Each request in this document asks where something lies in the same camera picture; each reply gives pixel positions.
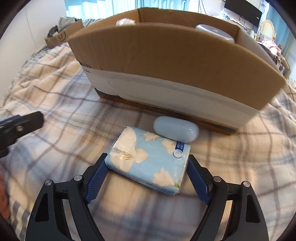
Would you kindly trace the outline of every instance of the black clamp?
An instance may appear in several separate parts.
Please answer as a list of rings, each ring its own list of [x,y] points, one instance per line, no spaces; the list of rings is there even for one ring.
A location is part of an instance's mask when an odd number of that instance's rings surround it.
[[[26,241],[72,240],[63,199],[69,200],[81,240],[104,241],[87,204],[96,198],[107,175],[106,156],[103,153],[95,165],[69,182],[54,183],[47,180],[43,184],[29,219]],[[186,171],[198,197],[208,205],[191,241],[214,240],[227,200],[233,202],[223,240],[268,241],[264,216],[249,182],[244,181],[239,185],[226,183],[218,176],[213,177],[193,155],[189,155]]]
[[[0,158],[8,155],[8,147],[18,138],[43,126],[44,118],[40,111],[20,116],[16,115],[0,122]]]

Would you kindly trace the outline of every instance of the box flap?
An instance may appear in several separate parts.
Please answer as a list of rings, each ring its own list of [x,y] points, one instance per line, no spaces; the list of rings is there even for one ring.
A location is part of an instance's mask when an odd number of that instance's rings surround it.
[[[93,23],[93,24],[81,29],[80,31],[77,31],[75,34],[73,34],[72,37],[90,32],[94,29],[99,29],[99,28],[103,28],[103,27],[107,27],[107,26],[115,26],[116,22],[120,19],[123,19],[123,18],[133,19],[133,20],[135,20],[136,23],[139,23],[140,19],[139,19],[138,9],[131,10],[128,12],[119,13],[119,14],[113,15],[111,17],[99,20],[98,22]]]
[[[275,62],[271,59],[266,51],[262,51],[262,47],[254,41],[245,31],[240,29],[237,34],[237,38],[235,42],[240,46],[245,47],[246,49],[250,50],[260,58],[264,59],[269,65],[271,65],[276,71],[279,68],[276,66]]]
[[[139,8],[139,15],[142,23],[170,23],[191,28],[195,28],[198,24],[215,26],[234,39],[239,30],[239,27],[234,24],[196,12],[143,7]]]
[[[249,50],[190,27],[109,26],[71,38],[69,44],[84,66],[195,86],[257,110],[285,83]]]
[[[46,37],[44,40],[48,48],[54,48],[57,45],[67,42],[69,36],[77,32],[79,29],[83,29],[83,23],[81,19],[78,19],[75,23],[72,23],[58,34],[52,37]]]

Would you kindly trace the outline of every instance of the monitor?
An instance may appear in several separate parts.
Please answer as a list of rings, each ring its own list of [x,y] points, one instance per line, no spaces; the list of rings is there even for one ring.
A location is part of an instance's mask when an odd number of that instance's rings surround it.
[[[258,27],[262,12],[246,0],[225,0],[224,8],[240,15],[254,26]]]

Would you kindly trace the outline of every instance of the human hand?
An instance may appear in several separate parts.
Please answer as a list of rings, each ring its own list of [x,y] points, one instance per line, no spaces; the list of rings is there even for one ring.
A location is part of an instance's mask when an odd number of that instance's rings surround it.
[[[3,176],[0,174],[0,213],[3,218],[7,219],[10,216],[8,208],[8,198]]]

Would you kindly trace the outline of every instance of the bed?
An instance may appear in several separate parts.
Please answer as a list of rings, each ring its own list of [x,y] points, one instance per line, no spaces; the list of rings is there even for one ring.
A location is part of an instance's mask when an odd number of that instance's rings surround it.
[[[246,126],[231,136],[201,129],[191,154],[213,175],[230,183],[252,184],[270,240],[277,240],[296,212],[296,91],[288,84]],[[153,132],[159,113],[101,99],[68,44],[34,53],[13,80],[0,119],[41,111],[42,129],[10,147],[0,159],[9,194],[10,223],[25,239],[30,211],[43,183],[68,181],[96,162],[125,126]],[[221,240],[231,203],[216,237]],[[206,205],[188,176],[169,196],[110,171],[89,205],[106,241],[190,240]],[[69,204],[65,212],[79,240]]]

